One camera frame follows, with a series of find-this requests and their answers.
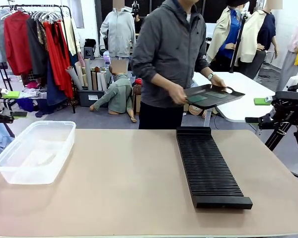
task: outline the dark storage bin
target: dark storage bin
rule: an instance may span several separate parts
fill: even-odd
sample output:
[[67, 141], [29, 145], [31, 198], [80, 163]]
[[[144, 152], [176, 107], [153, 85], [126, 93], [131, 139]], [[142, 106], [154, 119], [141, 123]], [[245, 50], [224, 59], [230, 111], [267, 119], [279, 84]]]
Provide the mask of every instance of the dark storage bin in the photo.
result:
[[[78, 90], [79, 101], [82, 107], [90, 107], [98, 99], [104, 95], [104, 91], [88, 91], [88, 90]], [[108, 103], [105, 103], [101, 108], [107, 108]]]

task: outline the navy shirt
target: navy shirt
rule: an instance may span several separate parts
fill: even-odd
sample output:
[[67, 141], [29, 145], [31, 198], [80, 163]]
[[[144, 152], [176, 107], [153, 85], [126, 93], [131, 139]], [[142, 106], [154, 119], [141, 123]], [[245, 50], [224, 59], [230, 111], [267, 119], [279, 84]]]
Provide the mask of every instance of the navy shirt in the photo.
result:
[[273, 37], [276, 36], [276, 25], [274, 15], [265, 13], [264, 23], [258, 32], [257, 43], [263, 45], [267, 51], [270, 48]]
[[225, 49], [225, 46], [229, 43], [236, 44], [238, 33], [241, 27], [241, 25], [239, 24], [239, 21], [236, 18], [236, 11], [234, 9], [230, 9], [230, 19], [231, 20], [230, 20], [229, 34], [224, 44], [220, 47], [218, 54], [225, 56], [229, 59], [232, 59], [234, 50], [227, 50]]

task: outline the white table leg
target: white table leg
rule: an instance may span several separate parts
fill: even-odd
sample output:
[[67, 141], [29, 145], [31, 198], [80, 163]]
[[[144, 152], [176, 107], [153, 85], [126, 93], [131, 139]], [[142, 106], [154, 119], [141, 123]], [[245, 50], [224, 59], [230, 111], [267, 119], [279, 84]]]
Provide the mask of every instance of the white table leg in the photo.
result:
[[212, 109], [207, 109], [205, 119], [204, 119], [204, 127], [210, 126], [211, 114], [212, 114]]

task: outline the black slotted rack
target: black slotted rack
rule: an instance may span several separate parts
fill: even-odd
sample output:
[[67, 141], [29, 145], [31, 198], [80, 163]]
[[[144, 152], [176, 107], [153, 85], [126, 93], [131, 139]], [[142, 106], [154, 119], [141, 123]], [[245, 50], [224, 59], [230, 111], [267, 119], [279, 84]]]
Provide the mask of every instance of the black slotted rack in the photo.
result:
[[252, 208], [252, 201], [244, 197], [209, 127], [180, 127], [177, 140], [196, 208]]

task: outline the green hoodie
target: green hoodie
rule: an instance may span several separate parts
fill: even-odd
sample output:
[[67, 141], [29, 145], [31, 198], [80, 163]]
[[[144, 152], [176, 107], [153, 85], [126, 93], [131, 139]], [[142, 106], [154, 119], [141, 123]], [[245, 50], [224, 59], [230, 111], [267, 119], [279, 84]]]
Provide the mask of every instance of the green hoodie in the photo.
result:
[[94, 103], [95, 110], [105, 103], [108, 103], [108, 109], [117, 112], [125, 113], [126, 110], [132, 109], [132, 87], [128, 75], [118, 74], [116, 81], [113, 82], [96, 103]]

